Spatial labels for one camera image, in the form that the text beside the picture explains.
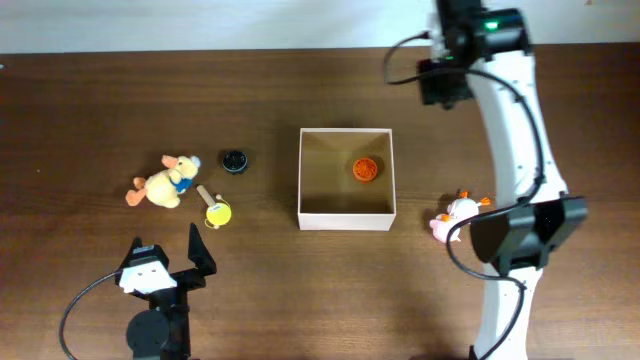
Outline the yellow rattle drum toy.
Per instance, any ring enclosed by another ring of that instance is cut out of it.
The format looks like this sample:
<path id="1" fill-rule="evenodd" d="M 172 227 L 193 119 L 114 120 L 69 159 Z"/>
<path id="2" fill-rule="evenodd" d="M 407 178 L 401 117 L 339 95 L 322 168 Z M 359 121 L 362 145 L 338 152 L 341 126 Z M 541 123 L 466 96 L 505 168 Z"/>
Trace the yellow rattle drum toy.
<path id="1" fill-rule="evenodd" d="M 203 185 L 198 185 L 196 190 L 207 205 L 205 225 L 211 229 L 219 229 L 227 225 L 232 218 L 232 208 L 223 196 L 212 195 Z"/>

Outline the yellow plush duck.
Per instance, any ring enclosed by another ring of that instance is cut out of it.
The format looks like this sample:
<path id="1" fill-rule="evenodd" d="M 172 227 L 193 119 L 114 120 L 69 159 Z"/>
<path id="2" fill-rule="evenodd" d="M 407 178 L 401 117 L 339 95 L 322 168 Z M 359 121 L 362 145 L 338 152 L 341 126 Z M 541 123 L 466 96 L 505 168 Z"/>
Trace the yellow plush duck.
<path id="1" fill-rule="evenodd" d="M 197 156 L 163 155 L 161 163 L 164 166 L 162 171 L 148 178 L 133 179 L 134 188 L 125 195 L 129 206 L 137 206 L 147 199 L 156 206 L 176 208 L 181 202 L 180 196 L 192 186 L 201 167 Z"/>

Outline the black round puck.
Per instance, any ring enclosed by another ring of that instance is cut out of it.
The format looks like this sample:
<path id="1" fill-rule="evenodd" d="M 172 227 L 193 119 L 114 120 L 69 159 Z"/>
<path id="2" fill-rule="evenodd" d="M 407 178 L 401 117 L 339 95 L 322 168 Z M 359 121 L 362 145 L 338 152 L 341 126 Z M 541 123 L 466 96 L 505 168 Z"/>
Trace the black round puck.
<path id="1" fill-rule="evenodd" d="M 231 150 L 222 158 L 222 166 L 232 175 L 242 174 L 248 168 L 248 158 L 243 151 Z"/>

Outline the orange round plastic toy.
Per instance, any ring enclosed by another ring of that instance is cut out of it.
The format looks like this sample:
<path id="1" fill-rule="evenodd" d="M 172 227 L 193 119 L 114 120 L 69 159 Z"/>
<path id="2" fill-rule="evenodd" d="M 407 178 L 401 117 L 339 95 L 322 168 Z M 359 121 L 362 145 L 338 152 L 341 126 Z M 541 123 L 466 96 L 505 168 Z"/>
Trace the orange round plastic toy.
<path id="1" fill-rule="evenodd" d="M 353 163 L 352 173 L 356 180 L 368 183 L 376 178 L 378 165 L 369 157 L 359 158 Z"/>

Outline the white pink duck toy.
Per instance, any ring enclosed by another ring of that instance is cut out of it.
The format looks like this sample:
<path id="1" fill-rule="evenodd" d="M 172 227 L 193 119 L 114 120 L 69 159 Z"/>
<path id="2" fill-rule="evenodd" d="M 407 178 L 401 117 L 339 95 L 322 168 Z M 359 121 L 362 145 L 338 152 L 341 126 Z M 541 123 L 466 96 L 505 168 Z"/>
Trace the white pink duck toy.
<path id="1" fill-rule="evenodd" d="M 468 191 L 462 191 L 457 198 L 447 206 L 445 213 L 438 214 L 434 219 L 429 221 L 433 237 L 439 242 L 445 243 L 449 231 L 455 224 L 478 215 L 481 207 L 490 204 L 491 199 L 488 197 L 475 201 L 470 197 Z"/>

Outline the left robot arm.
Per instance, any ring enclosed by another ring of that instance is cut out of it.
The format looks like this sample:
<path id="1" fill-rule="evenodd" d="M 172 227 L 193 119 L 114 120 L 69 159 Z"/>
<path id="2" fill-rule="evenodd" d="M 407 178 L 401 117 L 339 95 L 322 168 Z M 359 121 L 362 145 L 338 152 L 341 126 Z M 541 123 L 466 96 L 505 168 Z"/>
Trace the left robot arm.
<path id="1" fill-rule="evenodd" d="M 217 272 L 194 223 L 189 227 L 187 258 L 192 268 L 171 273 L 161 246 L 145 246 L 139 238 L 132 241 L 115 283 L 148 303 L 127 326 L 126 341 L 134 359 L 191 357 L 188 293 L 204 288 L 206 278 Z"/>

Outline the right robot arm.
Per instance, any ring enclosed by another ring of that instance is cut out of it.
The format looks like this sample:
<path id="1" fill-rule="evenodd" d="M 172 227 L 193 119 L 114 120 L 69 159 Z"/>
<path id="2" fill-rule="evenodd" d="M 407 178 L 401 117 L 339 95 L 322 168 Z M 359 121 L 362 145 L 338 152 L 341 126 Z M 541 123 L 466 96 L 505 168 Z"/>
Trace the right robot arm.
<path id="1" fill-rule="evenodd" d="M 494 210 L 464 221 L 483 265 L 463 272 L 485 283 L 472 359 L 524 359 L 534 291 L 551 254 L 587 217 L 554 161 L 535 84 L 526 22 L 515 8 L 480 0 L 436 4 L 443 36 L 434 59 L 420 63 L 426 104 L 450 109 L 474 98 L 493 158 Z"/>

